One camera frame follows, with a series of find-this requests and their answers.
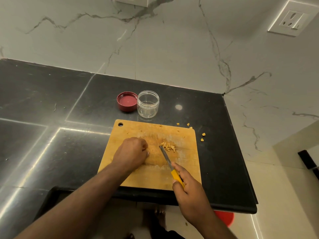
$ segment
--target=wooden cutting board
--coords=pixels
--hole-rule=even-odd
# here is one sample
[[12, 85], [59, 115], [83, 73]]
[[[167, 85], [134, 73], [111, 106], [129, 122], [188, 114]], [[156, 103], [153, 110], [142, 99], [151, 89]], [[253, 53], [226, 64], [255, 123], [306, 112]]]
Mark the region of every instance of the wooden cutting board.
[[193, 129], [127, 120], [115, 121], [98, 172], [110, 164], [123, 140], [130, 137], [144, 138], [148, 143], [150, 155], [145, 163], [122, 183], [122, 186], [172, 190], [173, 177], [159, 148], [162, 142], [169, 142], [176, 147], [175, 152], [167, 151], [170, 160], [186, 168], [197, 181], [201, 182]]

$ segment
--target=pile of chopped food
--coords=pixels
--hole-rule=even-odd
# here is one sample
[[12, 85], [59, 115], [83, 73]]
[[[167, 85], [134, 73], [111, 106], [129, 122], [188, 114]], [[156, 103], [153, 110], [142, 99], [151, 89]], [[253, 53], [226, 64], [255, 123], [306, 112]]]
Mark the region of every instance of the pile of chopped food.
[[162, 145], [163, 148], [165, 148], [167, 151], [173, 150], [173, 152], [175, 152], [175, 146], [170, 145], [169, 143], [166, 143], [166, 142], [162, 142], [161, 145]]

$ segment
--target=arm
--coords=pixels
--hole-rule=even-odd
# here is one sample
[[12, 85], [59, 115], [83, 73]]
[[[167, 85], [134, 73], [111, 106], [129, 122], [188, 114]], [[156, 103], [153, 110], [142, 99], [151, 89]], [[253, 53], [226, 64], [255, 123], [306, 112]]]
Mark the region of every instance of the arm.
[[191, 223], [205, 239], [236, 239], [227, 226], [215, 215], [202, 185], [182, 166], [173, 163], [180, 173], [185, 189], [173, 181], [173, 190], [185, 219]]
[[108, 166], [28, 226], [16, 239], [83, 237], [118, 186], [145, 161], [147, 147], [144, 139], [125, 139]]

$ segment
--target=clear jar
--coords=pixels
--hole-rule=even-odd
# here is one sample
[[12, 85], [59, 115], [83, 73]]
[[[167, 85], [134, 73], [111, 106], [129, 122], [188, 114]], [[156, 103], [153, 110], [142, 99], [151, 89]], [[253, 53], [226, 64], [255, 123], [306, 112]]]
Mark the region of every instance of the clear jar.
[[160, 104], [158, 94], [153, 91], [145, 90], [138, 94], [138, 113], [145, 118], [156, 115]]

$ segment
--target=black countertop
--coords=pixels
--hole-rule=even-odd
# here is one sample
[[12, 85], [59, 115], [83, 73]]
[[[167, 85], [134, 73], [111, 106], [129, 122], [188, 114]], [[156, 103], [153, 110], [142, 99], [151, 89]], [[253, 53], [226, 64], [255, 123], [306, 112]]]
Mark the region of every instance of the black countertop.
[[[143, 90], [152, 90], [160, 97], [155, 117], [145, 119], [137, 111], [118, 110], [119, 93], [138, 94]], [[222, 94], [2, 59], [0, 231], [7, 224], [7, 220], [2, 222], [4, 218], [19, 223], [11, 213], [17, 210], [17, 200], [22, 210], [26, 210], [25, 201], [26, 207], [34, 207], [34, 213], [29, 214], [36, 214], [43, 197], [37, 195], [55, 186], [76, 189], [93, 177], [116, 119], [173, 126], [179, 122], [183, 127], [190, 123], [197, 138], [202, 185], [212, 207], [257, 212], [257, 200]], [[200, 142], [203, 132], [205, 141]], [[167, 195], [167, 191], [150, 190], [145, 194], [139, 189], [123, 189], [126, 194], [135, 193], [136, 200], [148, 197], [160, 203], [163, 197], [166, 204], [176, 204], [173, 192]], [[34, 204], [29, 197], [37, 197]], [[24, 220], [11, 226], [11, 232], [18, 233], [27, 224]]]

